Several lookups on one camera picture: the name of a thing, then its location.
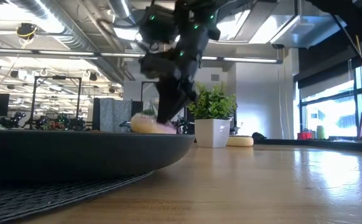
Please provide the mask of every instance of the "white plant pot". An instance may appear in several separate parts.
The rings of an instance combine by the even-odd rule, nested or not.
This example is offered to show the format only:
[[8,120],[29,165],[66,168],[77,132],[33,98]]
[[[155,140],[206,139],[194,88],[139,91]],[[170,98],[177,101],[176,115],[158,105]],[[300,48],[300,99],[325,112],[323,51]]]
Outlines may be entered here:
[[225,147],[230,136],[230,121],[222,119],[195,120],[195,136],[200,147]]

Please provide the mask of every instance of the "woven mat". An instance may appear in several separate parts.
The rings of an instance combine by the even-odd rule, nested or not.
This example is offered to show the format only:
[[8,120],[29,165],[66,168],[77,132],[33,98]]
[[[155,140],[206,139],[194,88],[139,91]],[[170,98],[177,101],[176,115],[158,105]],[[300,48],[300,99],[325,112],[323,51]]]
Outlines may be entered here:
[[0,184],[0,223],[81,201],[143,179],[151,173],[116,180]]

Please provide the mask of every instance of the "black plate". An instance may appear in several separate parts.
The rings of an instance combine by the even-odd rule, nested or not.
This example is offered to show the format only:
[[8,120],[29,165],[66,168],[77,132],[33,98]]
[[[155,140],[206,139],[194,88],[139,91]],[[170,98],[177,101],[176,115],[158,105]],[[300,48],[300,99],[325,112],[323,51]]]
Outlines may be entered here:
[[181,159],[195,136],[0,130],[0,180],[91,180]]

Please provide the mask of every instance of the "green plant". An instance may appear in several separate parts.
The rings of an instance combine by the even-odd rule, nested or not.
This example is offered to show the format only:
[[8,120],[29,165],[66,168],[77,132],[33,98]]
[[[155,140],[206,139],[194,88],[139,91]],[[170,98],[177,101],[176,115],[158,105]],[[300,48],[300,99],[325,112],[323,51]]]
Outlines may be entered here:
[[236,110],[236,95],[225,95],[225,84],[215,85],[210,91],[197,83],[198,100],[188,105],[195,119],[229,119]]
[[144,110],[143,112],[141,112],[141,114],[148,115],[148,116],[155,116],[155,111],[153,109],[148,109],[148,110]]

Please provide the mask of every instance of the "table surface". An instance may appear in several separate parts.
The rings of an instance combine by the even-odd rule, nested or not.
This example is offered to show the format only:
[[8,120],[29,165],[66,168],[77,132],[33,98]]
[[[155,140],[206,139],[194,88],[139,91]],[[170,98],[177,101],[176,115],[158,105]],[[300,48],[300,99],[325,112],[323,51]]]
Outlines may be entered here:
[[362,223],[362,153],[193,147],[140,182],[23,223]]

